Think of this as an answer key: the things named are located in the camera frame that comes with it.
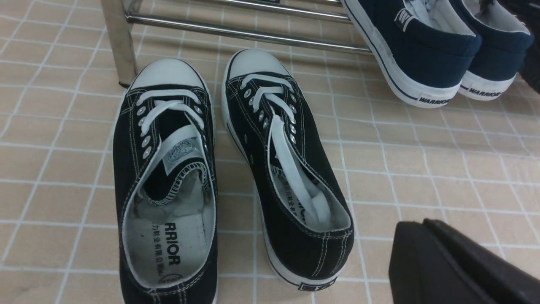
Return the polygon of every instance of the metal shoe rack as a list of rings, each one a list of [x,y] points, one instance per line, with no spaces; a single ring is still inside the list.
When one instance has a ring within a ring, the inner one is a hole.
[[[327,41],[306,39],[297,36],[274,34],[271,32],[247,30],[211,23],[188,21],[178,18],[162,17],[139,13],[143,0],[101,0],[105,23],[109,32],[112,54],[116,64],[120,85],[128,87],[137,75],[137,60],[133,49],[131,28],[133,24],[193,31],[205,34],[241,38],[252,41],[284,44],[319,50],[331,50],[371,54],[362,45],[339,44]],[[228,5],[237,8],[272,12],[285,16],[302,17],[319,21],[350,23],[346,14],[296,8],[257,0],[198,0],[209,4]],[[325,5],[341,6],[339,0],[310,0]]]

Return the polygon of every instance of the sneaker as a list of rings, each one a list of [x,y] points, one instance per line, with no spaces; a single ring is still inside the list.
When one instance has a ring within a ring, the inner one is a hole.
[[[540,37],[540,0],[500,0],[500,3],[525,22],[536,37]],[[523,80],[540,94],[540,38],[535,39],[527,51],[519,73]]]
[[[449,0],[341,0],[394,94],[421,108],[447,104],[482,43]]]
[[[211,103],[201,76],[177,59],[148,65],[126,93],[112,151],[126,304],[214,301]]]
[[[476,100],[493,100],[514,82],[534,38],[496,0],[454,1],[456,9],[482,36],[480,51],[463,76],[459,92]]]
[[[248,49],[229,60],[221,96],[225,126],[255,179],[272,268],[299,290],[332,285],[354,229],[298,84],[272,55]]]

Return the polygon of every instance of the white rubber toe cap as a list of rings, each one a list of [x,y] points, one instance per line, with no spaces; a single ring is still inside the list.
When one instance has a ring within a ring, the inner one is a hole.
[[[290,75],[277,58],[261,49],[247,49],[239,52],[230,65],[229,79],[258,72],[274,72]]]
[[[175,58],[162,59],[149,64],[139,73],[131,88],[159,84],[180,84],[204,88],[197,72],[189,64]]]

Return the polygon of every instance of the insole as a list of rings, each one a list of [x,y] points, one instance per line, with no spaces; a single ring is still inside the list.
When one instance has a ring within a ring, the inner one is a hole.
[[[190,276],[204,263],[208,244],[201,213],[163,224],[146,219],[131,221],[130,258],[139,277],[150,285]]]

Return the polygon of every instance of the black canvas sneaker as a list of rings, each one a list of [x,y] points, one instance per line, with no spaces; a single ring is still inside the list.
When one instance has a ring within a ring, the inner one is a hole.
[[[214,115],[187,63],[147,66],[121,106],[113,141],[126,304],[210,304],[217,285]]]
[[[269,53],[236,53],[222,86],[225,125],[251,166],[274,271],[299,290],[339,276],[354,242],[350,212],[309,106]]]

